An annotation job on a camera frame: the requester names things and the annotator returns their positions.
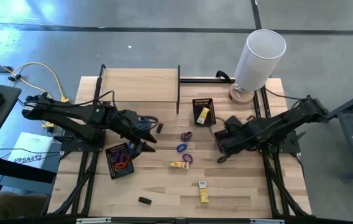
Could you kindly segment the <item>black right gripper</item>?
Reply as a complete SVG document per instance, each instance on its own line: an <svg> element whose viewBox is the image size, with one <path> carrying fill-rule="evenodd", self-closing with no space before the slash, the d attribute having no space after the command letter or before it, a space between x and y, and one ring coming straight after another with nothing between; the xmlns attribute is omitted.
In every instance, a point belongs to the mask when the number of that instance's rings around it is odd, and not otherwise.
<svg viewBox="0 0 353 224"><path fill-rule="evenodd" d="M231 149L251 149L251 122L241 123L236 116L231 116L225 122L227 138L218 148L224 155L231 155Z"/></svg>

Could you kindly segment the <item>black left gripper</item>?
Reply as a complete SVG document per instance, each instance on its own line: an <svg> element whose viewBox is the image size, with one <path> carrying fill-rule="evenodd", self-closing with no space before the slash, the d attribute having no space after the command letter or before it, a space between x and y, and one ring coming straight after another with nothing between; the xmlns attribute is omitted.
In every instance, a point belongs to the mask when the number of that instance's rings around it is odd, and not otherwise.
<svg viewBox="0 0 353 224"><path fill-rule="evenodd" d="M157 143L150 132L139 129L133 121L118 110L111 110L111 131L128 140ZM155 149L146 142L132 144L131 157L138 157L142 152L155 152Z"/></svg>

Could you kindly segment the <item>yellow crayon box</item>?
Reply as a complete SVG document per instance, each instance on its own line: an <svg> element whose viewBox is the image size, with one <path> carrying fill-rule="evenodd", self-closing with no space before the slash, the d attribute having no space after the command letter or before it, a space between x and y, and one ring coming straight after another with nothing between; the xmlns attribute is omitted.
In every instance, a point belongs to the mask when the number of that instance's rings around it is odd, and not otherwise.
<svg viewBox="0 0 353 224"><path fill-rule="evenodd" d="M171 167L171 168L188 170L189 166L190 166L189 162L184 162L184 161L170 161L169 162L169 167Z"/></svg>
<svg viewBox="0 0 353 224"><path fill-rule="evenodd" d="M209 195L208 195L208 188L207 183L205 180L198 182L199 187L199 197L201 203L209 203Z"/></svg>
<svg viewBox="0 0 353 224"><path fill-rule="evenodd" d="M196 122L199 123L199 124L204 124L209 112L210 112L209 108L203 107L203 109L201 110L201 113L199 114L198 119L196 120Z"/></svg>

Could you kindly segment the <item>round wooden lamp base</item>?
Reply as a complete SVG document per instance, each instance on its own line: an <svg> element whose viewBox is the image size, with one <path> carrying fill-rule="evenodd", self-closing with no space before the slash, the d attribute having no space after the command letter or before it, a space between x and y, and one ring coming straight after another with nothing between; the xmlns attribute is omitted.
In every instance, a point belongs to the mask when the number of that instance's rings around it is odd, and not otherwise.
<svg viewBox="0 0 353 224"><path fill-rule="evenodd" d="M254 98L254 91L242 89L236 83L230 86L228 94L232 102L238 105L248 104Z"/></svg>

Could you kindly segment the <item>wooden shelf riser black legs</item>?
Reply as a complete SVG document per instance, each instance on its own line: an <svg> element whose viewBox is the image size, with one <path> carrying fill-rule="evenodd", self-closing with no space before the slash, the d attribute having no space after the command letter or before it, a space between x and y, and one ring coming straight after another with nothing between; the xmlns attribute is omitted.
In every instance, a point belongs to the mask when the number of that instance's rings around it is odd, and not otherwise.
<svg viewBox="0 0 353 224"><path fill-rule="evenodd" d="M99 94L114 91L120 102L175 103L180 110L180 66L176 68L105 68Z"/></svg>

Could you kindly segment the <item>white cylindrical lamp shade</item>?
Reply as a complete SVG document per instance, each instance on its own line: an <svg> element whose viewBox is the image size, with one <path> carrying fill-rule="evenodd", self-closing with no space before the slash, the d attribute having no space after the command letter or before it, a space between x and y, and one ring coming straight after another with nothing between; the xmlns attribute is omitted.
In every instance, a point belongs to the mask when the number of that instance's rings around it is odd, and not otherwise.
<svg viewBox="0 0 353 224"><path fill-rule="evenodd" d="M249 34L234 73L236 88L261 89L286 49L285 39L273 30L260 29Z"/></svg>

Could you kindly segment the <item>white printed booklet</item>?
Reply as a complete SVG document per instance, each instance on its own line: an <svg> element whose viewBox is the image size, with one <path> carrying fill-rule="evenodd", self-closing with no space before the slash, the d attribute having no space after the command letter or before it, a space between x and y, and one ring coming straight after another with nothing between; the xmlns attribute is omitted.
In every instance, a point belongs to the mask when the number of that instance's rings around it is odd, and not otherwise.
<svg viewBox="0 0 353 224"><path fill-rule="evenodd" d="M52 143L51 137L22 132L8 161L41 169Z"/></svg>

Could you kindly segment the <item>black metal beam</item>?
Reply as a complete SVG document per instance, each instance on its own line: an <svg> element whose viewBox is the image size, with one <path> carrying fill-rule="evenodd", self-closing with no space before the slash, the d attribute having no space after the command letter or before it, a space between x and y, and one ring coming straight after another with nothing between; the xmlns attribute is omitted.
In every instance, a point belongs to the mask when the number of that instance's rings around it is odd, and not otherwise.
<svg viewBox="0 0 353 224"><path fill-rule="evenodd" d="M0 175L51 183L55 172L0 159Z"/></svg>

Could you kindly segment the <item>person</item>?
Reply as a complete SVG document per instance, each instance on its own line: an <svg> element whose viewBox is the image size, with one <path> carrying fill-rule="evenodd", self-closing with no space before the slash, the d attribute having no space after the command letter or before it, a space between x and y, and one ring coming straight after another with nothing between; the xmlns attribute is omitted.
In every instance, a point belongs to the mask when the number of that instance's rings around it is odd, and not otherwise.
<svg viewBox="0 0 353 224"><path fill-rule="evenodd" d="M0 192L0 220L40 215L48 197L44 194L19 195Z"/></svg>

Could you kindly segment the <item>black aluminium frame rails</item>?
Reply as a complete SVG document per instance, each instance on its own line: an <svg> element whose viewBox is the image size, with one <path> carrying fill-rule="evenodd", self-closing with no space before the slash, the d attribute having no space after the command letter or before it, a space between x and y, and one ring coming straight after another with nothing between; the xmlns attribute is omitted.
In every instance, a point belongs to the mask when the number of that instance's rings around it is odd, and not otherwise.
<svg viewBox="0 0 353 224"><path fill-rule="evenodd" d="M88 152L83 151L75 188L71 191L71 194L62 203L60 208L56 209L54 212L48 212L49 205L47 205L47 207L45 208L45 212L47 212L47 214L64 215L64 214L66 214L69 207L72 206L71 214L75 214L75 215L79 214L79 215L84 215L86 217L88 216L89 207L90 207L90 203L91 203L91 196L92 196L95 171L96 171L96 166L98 163L98 157L99 157L99 153L93 152L91 162L90 162L88 168L86 168L86 161L88 159ZM84 187L85 183L88 183L85 202L83 204L83 208L82 208L81 212L78 213L77 209L78 209L79 202L80 202L80 193L81 193L81 190Z"/></svg>
<svg viewBox="0 0 353 224"><path fill-rule="evenodd" d="M272 218L281 219L291 217L290 210L292 210L292 212L297 217L308 217L309 214L299 206L299 204L295 201L295 199L291 196L285 187L280 162L279 146L280 143L266 143L257 147L264 163L265 178ZM279 212L277 208L274 187L278 189L280 194L282 212Z"/></svg>

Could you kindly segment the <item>black aluminium frame rail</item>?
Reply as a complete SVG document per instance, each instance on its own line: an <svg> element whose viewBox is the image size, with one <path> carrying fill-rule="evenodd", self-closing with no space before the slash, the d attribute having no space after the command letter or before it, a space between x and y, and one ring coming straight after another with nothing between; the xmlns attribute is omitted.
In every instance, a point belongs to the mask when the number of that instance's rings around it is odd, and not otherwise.
<svg viewBox="0 0 353 224"><path fill-rule="evenodd" d="M217 77L182 77L181 83L234 83L235 79L217 78Z"/></svg>
<svg viewBox="0 0 353 224"><path fill-rule="evenodd" d="M144 217L61 217L47 224L304 224L307 217L276 218L144 218Z"/></svg>

